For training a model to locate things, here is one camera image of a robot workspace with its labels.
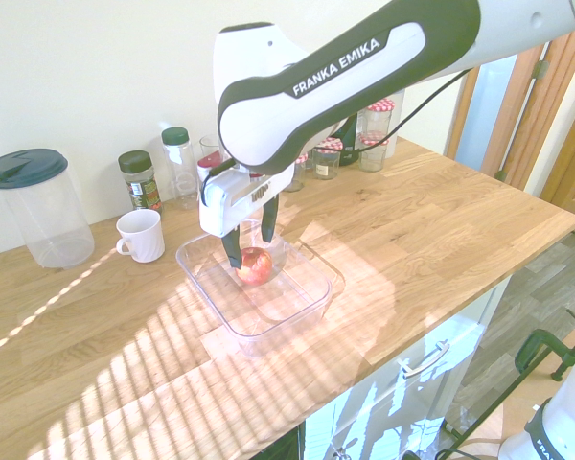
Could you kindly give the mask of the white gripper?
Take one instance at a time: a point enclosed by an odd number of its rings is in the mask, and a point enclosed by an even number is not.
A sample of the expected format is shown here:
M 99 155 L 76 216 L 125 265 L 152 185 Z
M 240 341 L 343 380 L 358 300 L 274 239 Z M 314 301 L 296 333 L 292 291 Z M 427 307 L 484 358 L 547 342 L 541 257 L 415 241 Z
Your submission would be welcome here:
M 240 228 L 242 221 L 263 207 L 261 224 L 264 242 L 271 242 L 279 211 L 279 193 L 290 183 L 295 164 L 274 175 L 262 175 L 256 180 L 247 170 L 230 168 L 215 176 L 207 176 L 199 203 L 201 229 L 221 242 L 230 265 L 242 268 Z

